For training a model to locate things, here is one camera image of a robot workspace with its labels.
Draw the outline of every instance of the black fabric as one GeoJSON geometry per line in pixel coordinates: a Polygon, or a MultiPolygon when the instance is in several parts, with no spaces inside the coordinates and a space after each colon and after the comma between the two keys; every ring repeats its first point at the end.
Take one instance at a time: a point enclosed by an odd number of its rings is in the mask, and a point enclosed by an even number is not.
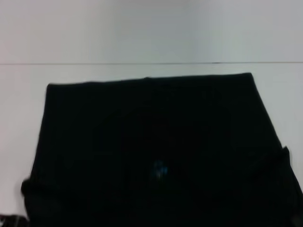
{"type": "Polygon", "coordinates": [[[1,215],[0,227],[29,227],[28,220],[20,215],[1,215]]]}
{"type": "Polygon", "coordinates": [[[251,74],[47,87],[31,226],[291,226],[302,192],[251,74]]]}

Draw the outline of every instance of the blue logo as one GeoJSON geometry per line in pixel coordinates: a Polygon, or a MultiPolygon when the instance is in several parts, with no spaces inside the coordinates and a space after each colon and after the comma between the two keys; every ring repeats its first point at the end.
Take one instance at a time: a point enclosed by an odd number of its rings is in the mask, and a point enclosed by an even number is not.
{"type": "Polygon", "coordinates": [[[157,179],[162,179],[165,175],[167,175],[167,171],[168,168],[164,166],[163,161],[155,161],[151,175],[157,179]]]}

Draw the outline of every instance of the white wall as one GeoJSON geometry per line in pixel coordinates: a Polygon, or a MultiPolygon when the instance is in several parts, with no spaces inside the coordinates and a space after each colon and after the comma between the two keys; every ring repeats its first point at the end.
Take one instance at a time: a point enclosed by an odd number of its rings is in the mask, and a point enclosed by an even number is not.
{"type": "Polygon", "coordinates": [[[250,71],[302,185],[302,12],[301,0],[0,0],[0,213],[25,214],[50,82],[250,71]]]}

